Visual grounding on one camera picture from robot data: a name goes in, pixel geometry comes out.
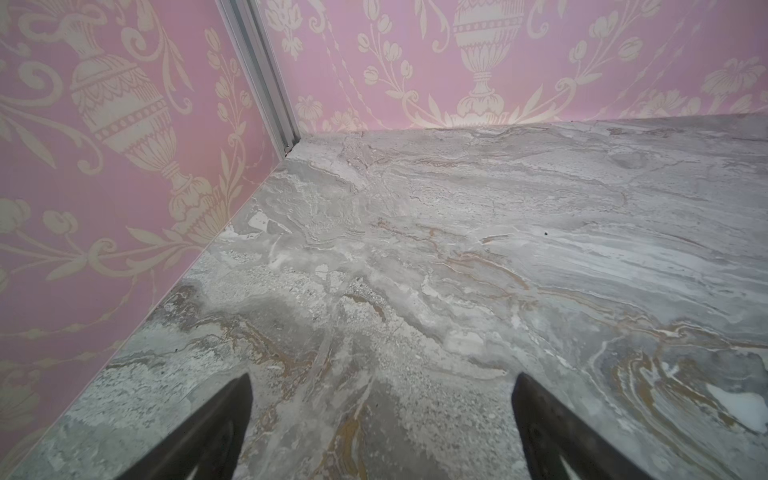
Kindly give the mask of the aluminium corner post left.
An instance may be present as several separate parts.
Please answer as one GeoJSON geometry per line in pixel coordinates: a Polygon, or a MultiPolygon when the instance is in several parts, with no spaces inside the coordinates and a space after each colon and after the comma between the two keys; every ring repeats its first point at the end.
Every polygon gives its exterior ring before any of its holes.
{"type": "Polygon", "coordinates": [[[216,4],[272,144],[284,158],[300,142],[301,134],[257,2],[219,0],[216,4]]]}

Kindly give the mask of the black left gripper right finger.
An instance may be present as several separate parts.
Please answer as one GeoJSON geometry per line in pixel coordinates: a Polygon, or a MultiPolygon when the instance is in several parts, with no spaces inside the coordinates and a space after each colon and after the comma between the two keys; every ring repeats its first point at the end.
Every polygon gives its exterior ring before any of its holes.
{"type": "Polygon", "coordinates": [[[511,405],[531,478],[650,477],[532,376],[517,376],[511,405]]]}

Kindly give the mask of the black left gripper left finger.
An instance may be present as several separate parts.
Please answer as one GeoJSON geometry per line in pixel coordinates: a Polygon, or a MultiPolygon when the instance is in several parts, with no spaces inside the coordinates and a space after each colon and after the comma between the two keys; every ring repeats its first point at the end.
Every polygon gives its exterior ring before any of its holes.
{"type": "Polygon", "coordinates": [[[228,382],[119,480],[231,479],[251,417],[250,377],[228,382]]]}

